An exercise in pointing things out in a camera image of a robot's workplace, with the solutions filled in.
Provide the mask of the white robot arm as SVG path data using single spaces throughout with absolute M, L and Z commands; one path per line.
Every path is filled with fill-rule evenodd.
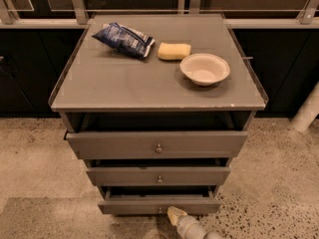
M 182 239 L 319 239 L 318 90 L 293 120 L 257 119 L 214 215 L 171 207 Z

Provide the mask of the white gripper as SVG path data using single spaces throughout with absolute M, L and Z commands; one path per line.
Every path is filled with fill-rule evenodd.
M 177 233 L 182 239 L 208 239 L 208 232 L 200 222 L 177 207 L 167 209 L 169 222 L 176 226 Z

